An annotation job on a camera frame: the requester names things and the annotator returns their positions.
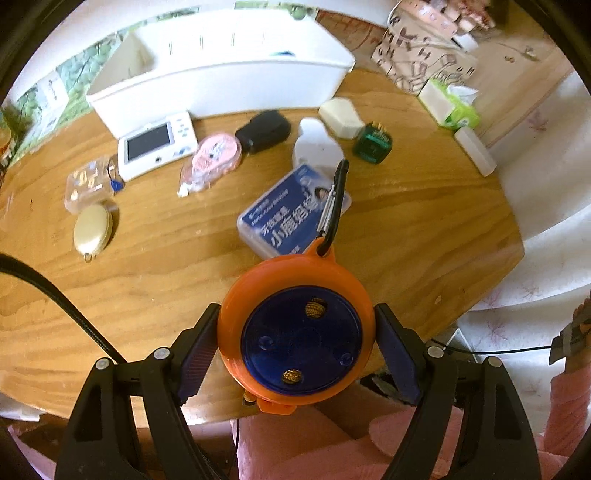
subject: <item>green cube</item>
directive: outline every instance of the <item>green cube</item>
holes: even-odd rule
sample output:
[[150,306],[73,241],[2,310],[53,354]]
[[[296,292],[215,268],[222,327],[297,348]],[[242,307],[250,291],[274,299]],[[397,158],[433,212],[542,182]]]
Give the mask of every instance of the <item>green cube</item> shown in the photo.
[[382,163],[392,150],[392,137],[382,124],[367,124],[357,137],[353,153],[370,163]]

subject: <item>silver screw head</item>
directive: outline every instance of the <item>silver screw head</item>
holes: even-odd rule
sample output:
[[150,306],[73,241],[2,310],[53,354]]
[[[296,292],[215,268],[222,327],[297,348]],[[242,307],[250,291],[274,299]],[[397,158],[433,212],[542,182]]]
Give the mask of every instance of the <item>silver screw head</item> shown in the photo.
[[154,358],[156,360],[164,360],[169,355],[170,355],[170,350],[168,348],[166,348],[165,346],[156,349],[156,351],[154,352]]
[[96,361],[95,367],[97,370],[104,370],[109,366],[110,363],[111,361],[108,358],[101,358],[100,360]]
[[441,347],[432,345],[427,349],[427,353],[433,358],[441,358],[443,356],[443,349]]
[[503,362],[501,362],[501,359],[497,356],[490,356],[488,358],[488,362],[492,367],[495,368],[499,368],[503,366]]

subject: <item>floral curtain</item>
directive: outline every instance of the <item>floral curtain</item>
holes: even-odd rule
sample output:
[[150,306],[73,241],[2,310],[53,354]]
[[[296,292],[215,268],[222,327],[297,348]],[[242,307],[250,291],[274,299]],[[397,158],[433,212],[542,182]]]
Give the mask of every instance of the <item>floral curtain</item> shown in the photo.
[[[458,320],[478,351],[549,345],[591,290],[591,98],[580,77],[567,77],[491,153],[524,241],[520,264]],[[534,433],[543,431],[549,351],[499,355]]]

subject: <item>clear plastic case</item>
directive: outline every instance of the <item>clear plastic case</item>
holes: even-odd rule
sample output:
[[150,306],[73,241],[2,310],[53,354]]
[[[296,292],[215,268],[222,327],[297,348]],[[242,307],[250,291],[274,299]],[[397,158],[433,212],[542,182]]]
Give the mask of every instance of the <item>clear plastic case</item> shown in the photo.
[[66,210],[77,215],[89,205],[111,198],[115,192],[111,186],[109,169],[115,177],[113,162],[109,162],[109,157],[100,157],[70,173],[64,196]]
[[[238,217],[238,234],[263,259],[303,253],[317,236],[332,184],[309,165],[295,168]],[[341,215],[350,206],[345,193]]]

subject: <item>white plastic bottle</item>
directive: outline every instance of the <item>white plastic bottle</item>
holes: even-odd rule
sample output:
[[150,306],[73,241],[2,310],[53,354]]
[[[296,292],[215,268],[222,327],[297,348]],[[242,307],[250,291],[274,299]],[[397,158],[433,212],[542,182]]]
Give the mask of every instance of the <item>white plastic bottle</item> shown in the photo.
[[310,117],[302,119],[292,155],[294,168],[305,163],[332,179],[336,167],[344,157],[343,150],[329,136],[320,120]]

